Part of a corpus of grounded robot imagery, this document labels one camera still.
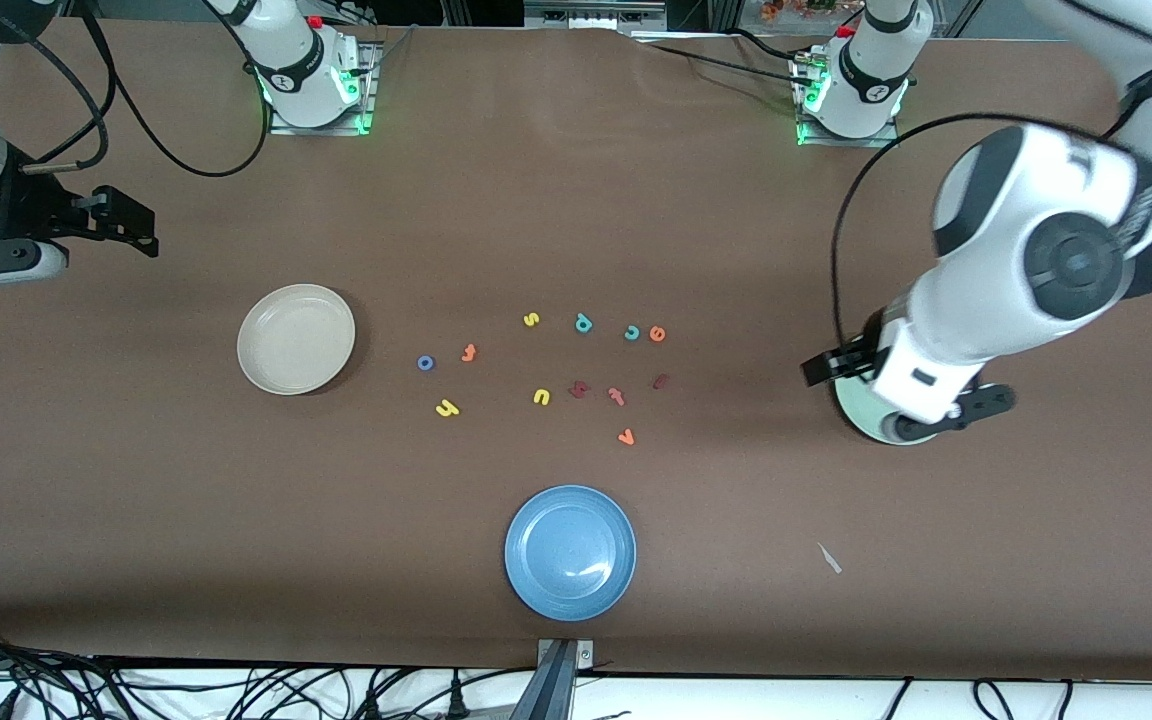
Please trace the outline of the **green round plate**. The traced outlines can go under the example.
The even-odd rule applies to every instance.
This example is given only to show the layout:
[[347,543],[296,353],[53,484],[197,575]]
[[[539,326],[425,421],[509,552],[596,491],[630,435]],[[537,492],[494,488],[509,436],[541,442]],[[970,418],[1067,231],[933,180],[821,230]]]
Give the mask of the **green round plate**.
[[850,427],[874,442],[892,446],[914,446],[931,441],[934,434],[920,439],[900,439],[893,429],[893,418],[899,415],[895,406],[888,404],[870,388],[869,378],[858,376],[841,378],[832,384],[838,410]]

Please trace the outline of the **beige round plate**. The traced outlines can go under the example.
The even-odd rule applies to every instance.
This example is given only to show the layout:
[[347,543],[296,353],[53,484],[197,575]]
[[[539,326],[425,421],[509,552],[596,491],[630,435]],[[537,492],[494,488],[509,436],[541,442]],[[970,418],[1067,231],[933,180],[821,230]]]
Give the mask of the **beige round plate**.
[[288,285],[248,311],[236,341],[238,369],[271,395],[306,395],[342,372],[355,341],[355,314],[338,291]]

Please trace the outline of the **brown paper table cover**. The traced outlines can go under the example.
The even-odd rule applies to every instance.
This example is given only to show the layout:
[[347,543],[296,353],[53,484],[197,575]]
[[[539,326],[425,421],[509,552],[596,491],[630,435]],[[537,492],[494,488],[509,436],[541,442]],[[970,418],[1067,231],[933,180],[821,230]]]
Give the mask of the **brown paper table cover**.
[[[67,183],[156,210],[161,253],[78,241],[60,276],[0,286],[0,637],[470,667],[586,637],[613,673],[1152,679],[1152,295],[991,363],[1010,414],[861,438],[799,363],[833,344],[831,225],[867,156],[797,146],[788,111],[780,83],[605,29],[435,28],[382,65],[370,135],[273,137],[229,179],[114,109],[108,158]],[[271,395],[238,328],[302,283],[351,306],[355,350]],[[626,597],[584,623],[526,607],[503,559],[520,507],[568,484],[637,537]]]

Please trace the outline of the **blue round plate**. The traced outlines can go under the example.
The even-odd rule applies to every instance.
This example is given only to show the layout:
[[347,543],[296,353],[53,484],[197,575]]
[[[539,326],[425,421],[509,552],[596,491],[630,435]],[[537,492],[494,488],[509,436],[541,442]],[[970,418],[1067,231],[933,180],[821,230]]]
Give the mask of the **blue round plate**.
[[626,510],[589,486],[544,488],[513,516],[506,577],[526,607],[558,623],[584,623],[626,597],[637,537]]

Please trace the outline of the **orange flower decoration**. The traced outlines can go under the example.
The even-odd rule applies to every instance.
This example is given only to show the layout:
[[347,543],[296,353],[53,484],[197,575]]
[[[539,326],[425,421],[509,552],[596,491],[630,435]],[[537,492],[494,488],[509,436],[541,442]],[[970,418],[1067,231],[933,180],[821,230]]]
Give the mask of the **orange flower decoration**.
[[838,0],[761,0],[759,17],[764,23],[801,22],[827,18],[836,13]]

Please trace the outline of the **white power strip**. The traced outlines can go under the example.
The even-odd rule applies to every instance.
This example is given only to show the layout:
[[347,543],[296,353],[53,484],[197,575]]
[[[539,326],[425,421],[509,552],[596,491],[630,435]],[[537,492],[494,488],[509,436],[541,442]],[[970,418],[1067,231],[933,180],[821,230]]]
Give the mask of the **white power strip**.
[[524,26],[666,32],[666,0],[524,0]]

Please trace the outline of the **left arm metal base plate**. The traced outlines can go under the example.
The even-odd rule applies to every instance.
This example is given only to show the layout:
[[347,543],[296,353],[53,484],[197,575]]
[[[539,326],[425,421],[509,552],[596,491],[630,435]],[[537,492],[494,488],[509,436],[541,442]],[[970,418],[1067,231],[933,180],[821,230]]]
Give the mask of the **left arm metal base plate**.
[[833,83],[826,67],[827,56],[819,53],[795,53],[791,54],[790,60],[787,60],[791,78],[806,79],[805,85],[796,86],[794,90],[797,145],[881,149],[888,142],[896,141],[899,129],[895,118],[896,111],[900,109],[900,103],[896,104],[882,128],[867,137],[850,138],[836,135],[820,122],[820,119],[814,115],[814,109],[820,105],[823,97],[828,94]]

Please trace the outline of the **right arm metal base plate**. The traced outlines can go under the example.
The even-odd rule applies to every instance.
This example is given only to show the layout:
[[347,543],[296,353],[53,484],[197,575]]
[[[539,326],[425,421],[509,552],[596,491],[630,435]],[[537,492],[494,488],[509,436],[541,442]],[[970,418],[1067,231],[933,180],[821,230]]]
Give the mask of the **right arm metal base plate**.
[[374,124],[376,101],[378,101],[381,69],[376,61],[384,54],[379,41],[361,41],[344,60],[344,69],[338,70],[338,90],[346,96],[343,113],[332,122],[316,126],[293,126],[275,109],[268,88],[262,88],[262,101],[270,109],[270,135],[303,137],[362,137],[369,135]]

